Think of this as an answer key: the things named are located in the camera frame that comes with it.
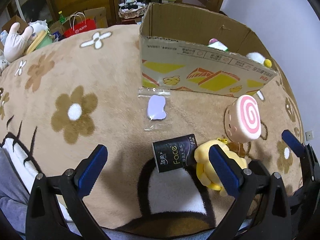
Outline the yellow dog plush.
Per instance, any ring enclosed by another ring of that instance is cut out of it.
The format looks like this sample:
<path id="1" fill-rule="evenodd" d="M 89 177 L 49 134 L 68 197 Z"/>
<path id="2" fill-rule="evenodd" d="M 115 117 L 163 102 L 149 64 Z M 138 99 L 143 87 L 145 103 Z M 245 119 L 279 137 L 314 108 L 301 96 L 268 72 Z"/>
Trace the yellow dog plush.
<path id="1" fill-rule="evenodd" d="M 228 147 L 229 143 L 226 139 L 210 140 L 195 150 L 197 178 L 202 185 L 225 197 L 228 195 L 227 190 L 232 186 L 238 187 L 239 183 L 235 179 L 231 167 L 227 165 L 219 152 L 213 152 L 210 155 L 210 148 L 214 145 L 219 146 L 226 157 L 233 160 L 242 170 L 247 168 L 247 161 Z"/>

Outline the pink swirl roll plush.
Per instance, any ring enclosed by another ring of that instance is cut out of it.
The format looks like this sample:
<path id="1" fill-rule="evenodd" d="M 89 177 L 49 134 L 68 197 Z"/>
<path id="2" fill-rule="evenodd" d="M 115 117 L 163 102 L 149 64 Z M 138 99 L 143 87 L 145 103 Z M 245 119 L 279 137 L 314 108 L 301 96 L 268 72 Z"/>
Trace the pink swirl roll plush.
<path id="1" fill-rule="evenodd" d="M 247 143 L 261 135 L 258 104 L 250 95 L 242 95 L 225 111 L 225 132 L 232 142 Z"/>

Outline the white fluffy duck plush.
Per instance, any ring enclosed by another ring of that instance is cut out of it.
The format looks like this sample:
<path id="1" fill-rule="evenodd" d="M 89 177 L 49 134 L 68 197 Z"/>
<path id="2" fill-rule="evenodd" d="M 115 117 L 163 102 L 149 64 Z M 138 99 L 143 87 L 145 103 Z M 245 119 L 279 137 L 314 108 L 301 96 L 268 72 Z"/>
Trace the white fluffy duck plush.
<path id="1" fill-rule="evenodd" d="M 260 63 L 260 64 L 264 65 L 267 68 L 271 68 L 272 67 L 271 60 L 266 59 L 263 55 L 261 55 L 258 52 L 248 53 L 246 55 L 246 57 L 251 59 L 251 60 L 253 60 L 253 61 L 255 61 L 255 62 L 257 62 L 257 63 Z"/>

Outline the green tissue pack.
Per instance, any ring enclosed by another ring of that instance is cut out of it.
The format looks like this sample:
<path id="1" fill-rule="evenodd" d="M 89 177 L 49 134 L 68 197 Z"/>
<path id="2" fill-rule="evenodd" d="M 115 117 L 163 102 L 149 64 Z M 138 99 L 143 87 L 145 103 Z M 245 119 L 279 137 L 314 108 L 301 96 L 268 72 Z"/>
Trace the green tissue pack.
<path id="1" fill-rule="evenodd" d="M 228 51 L 228 47 L 215 38 L 210 39 L 210 41 L 208 42 L 208 47 L 221 50 L 221 51 Z"/>

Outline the purple item in clear bag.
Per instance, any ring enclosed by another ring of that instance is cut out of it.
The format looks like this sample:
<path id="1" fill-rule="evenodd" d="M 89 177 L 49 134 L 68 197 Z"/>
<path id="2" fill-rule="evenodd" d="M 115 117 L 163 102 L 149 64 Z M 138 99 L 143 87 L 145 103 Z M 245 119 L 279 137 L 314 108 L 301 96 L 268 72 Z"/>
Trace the purple item in clear bag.
<path id="1" fill-rule="evenodd" d="M 171 129 L 171 91 L 164 88 L 138 90 L 144 131 L 167 131 Z"/>

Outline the cardboard box with yellow print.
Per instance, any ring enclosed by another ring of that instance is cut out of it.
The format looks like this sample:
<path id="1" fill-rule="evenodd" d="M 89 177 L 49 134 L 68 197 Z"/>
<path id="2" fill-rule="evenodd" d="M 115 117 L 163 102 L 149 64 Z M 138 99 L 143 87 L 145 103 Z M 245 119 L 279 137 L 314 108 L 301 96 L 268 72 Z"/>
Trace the cardboard box with yellow print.
<path id="1" fill-rule="evenodd" d="M 215 38 L 228 47 L 208 47 Z M 246 25 L 203 8 L 151 3 L 139 29 L 144 87 L 231 97 L 253 95 L 277 75 L 246 57 L 271 55 Z"/>

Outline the white plush rabbit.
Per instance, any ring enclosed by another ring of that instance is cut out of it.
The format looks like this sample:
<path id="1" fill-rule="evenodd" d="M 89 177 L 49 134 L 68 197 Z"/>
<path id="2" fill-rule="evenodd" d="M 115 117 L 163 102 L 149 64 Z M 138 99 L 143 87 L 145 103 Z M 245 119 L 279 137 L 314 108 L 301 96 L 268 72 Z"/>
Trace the white plush rabbit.
<path id="1" fill-rule="evenodd" d="M 19 28 L 19 22 L 12 24 L 4 44 L 4 57 L 10 63 L 13 63 L 23 55 L 28 40 L 33 34 L 33 28 L 31 26 L 27 26 L 22 34 L 18 33 Z"/>

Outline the green yellow plush toy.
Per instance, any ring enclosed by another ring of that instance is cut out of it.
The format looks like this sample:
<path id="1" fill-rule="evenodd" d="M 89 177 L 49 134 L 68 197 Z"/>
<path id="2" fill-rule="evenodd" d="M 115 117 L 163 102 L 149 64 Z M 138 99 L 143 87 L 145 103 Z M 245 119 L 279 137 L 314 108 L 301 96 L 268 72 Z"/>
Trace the green yellow plush toy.
<path id="1" fill-rule="evenodd" d="M 53 43 L 53 38 L 46 20 L 38 20 L 29 22 L 28 24 L 33 28 L 33 33 L 27 41 L 27 47 L 24 52 L 25 55 Z"/>

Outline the red paper shopping bag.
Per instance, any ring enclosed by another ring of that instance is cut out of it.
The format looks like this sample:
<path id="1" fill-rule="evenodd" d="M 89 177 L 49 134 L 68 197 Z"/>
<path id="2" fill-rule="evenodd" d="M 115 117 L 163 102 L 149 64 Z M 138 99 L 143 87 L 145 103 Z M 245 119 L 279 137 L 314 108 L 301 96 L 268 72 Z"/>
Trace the red paper shopping bag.
<path id="1" fill-rule="evenodd" d="M 93 19 L 87 19 L 83 12 L 77 12 L 69 17 L 69 26 L 63 35 L 65 38 L 80 34 L 86 31 L 96 29 L 96 23 Z"/>

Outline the green bottle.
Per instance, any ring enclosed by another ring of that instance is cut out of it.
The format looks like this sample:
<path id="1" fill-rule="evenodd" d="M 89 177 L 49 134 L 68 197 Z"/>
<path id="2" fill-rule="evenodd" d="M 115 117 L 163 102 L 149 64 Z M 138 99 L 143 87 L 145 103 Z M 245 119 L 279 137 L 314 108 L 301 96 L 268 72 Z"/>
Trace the green bottle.
<path id="1" fill-rule="evenodd" d="M 66 17 L 63 15 L 62 11 L 59 11 L 58 15 L 59 15 L 59 22 L 61 24 L 64 24 L 66 22 Z"/>

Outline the basket with striped toys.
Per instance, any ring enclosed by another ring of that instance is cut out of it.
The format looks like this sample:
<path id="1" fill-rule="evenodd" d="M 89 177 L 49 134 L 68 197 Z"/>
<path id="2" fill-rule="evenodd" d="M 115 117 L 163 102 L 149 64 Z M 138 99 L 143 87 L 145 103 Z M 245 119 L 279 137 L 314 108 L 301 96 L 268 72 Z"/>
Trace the basket with striped toys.
<path id="1" fill-rule="evenodd" d="M 143 16 L 148 8 L 146 0 L 121 0 L 118 15 L 120 18 L 130 19 Z"/>

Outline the open cardboard box on floor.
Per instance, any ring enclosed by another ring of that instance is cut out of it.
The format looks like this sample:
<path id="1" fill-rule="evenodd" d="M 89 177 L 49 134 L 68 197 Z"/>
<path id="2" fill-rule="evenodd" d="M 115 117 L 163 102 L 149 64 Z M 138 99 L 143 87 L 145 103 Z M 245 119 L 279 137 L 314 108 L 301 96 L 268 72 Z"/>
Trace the open cardboard box on floor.
<path id="1" fill-rule="evenodd" d="M 89 19 L 95 21 L 98 29 L 107 28 L 107 18 L 105 7 L 84 10 L 83 12 L 75 12 L 75 16 L 68 16 L 66 20 L 61 23 L 60 21 L 54 22 L 50 27 L 51 33 L 59 32 L 61 35 L 69 28 L 75 28 L 75 25 L 81 22 L 88 22 Z"/>

